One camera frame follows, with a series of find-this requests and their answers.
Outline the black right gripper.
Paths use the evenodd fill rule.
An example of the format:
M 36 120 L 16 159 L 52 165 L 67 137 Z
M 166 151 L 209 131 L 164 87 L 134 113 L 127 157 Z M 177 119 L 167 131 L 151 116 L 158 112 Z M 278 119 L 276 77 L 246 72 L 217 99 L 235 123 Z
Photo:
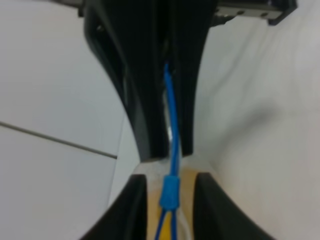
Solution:
M 236 17 L 263 19 L 277 25 L 298 8 L 296 0 L 55 0 L 54 4 L 75 9 L 80 18 L 115 16 L 141 19 L 154 24 L 199 21 L 223 25 Z

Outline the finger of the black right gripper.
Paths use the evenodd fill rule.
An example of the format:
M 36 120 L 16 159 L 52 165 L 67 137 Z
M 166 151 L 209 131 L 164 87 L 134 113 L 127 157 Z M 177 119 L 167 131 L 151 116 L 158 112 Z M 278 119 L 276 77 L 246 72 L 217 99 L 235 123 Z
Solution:
M 173 70 L 174 93 L 181 152 L 194 151 L 194 113 L 200 63 L 216 0 L 172 0 L 170 16 L 170 67 Z
M 88 0 L 86 41 L 128 117 L 140 160 L 168 155 L 156 0 Z

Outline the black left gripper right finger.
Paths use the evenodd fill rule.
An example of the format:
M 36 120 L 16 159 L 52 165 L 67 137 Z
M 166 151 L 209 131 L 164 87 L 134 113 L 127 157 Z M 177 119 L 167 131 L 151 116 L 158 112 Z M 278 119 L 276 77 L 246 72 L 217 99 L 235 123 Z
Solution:
M 195 240 L 272 240 L 206 172 L 198 173 L 193 197 Z

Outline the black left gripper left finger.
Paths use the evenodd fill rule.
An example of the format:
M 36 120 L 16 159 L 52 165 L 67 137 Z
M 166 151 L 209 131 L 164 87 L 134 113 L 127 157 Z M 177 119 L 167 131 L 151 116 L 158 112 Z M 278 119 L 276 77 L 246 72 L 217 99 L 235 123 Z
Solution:
M 82 239 L 145 240 L 147 211 L 147 178 L 133 174 L 115 202 Z

